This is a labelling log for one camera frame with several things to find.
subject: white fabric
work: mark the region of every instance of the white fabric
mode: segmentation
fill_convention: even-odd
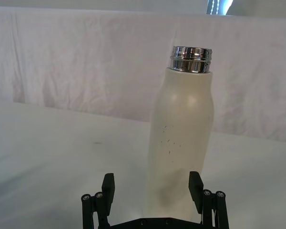
[[[173,45],[213,49],[215,131],[286,141],[286,19],[0,8],[0,99],[148,121]]]
[[[81,229],[80,197],[109,172],[109,222],[142,217],[148,135],[144,122],[1,102],[0,229]],[[231,229],[286,229],[286,143],[213,133],[202,179],[227,194]]]
[[[205,14],[208,0],[0,0],[0,6]]]

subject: bolt head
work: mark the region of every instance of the bolt head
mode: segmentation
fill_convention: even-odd
[[[102,193],[98,193],[98,194],[96,194],[96,197],[97,197],[97,198],[102,198],[102,197],[103,197],[103,194],[102,194]]]
[[[211,192],[208,191],[208,190],[205,190],[205,191],[204,191],[204,194],[205,194],[206,196],[209,196],[209,195],[211,195]]]
[[[90,197],[89,197],[88,195],[82,197],[83,200],[87,200],[87,199],[89,199],[89,198],[90,198]]]
[[[217,195],[218,195],[219,197],[225,197],[224,193],[222,193],[222,192],[218,192]]]
[[[145,219],[142,219],[141,220],[141,225],[145,225],[146,224],[146,220]]]

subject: tabletop surface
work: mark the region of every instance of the tabletop surface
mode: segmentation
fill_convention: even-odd
[[[142,216],[149,124],[0,102],[0,229],[80,229],[80,197],[114,172],[112,224]],[[230,228],[286,229],[286,143],[212,133],[204,186]]]

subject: white water bottle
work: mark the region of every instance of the white water bottle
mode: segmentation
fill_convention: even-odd
[[[146,217],[193,220],[189,172],[201,172],[213,124],[212,50],[174,46],[153,111]]]

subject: white backdrop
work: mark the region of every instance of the white backdrop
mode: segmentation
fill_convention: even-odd
[[[0,6],[206,14],[208,0],[0,0]]]
[[[149,121],[173,45],[213,49],[215,131],[286,141],[286,19],[0,8],[0,99]]]

